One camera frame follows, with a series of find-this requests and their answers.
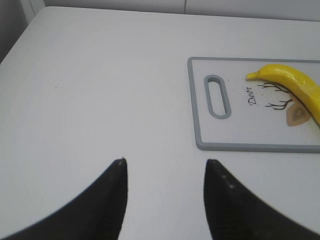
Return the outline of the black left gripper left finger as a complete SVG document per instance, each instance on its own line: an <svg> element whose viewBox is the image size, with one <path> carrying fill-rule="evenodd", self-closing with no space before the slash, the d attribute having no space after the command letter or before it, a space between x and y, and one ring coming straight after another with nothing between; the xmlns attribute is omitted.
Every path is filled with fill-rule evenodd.
<svg viewBox="0 0 320 240"><path fill-rule="evenodd" d="M125 158L110 166L81 194L8 240L117 240L128 202Z"/></svg>

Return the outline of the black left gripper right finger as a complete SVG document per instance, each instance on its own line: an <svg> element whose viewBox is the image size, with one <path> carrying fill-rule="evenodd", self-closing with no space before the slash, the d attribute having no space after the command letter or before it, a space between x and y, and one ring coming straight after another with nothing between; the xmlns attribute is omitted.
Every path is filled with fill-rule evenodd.
<svg viewBox="0 0 320 240"><path fill-rule="evenodd" d="M206 162L203 200L214 240L318 240L303 227L266 204L218 160Z"/></svg>

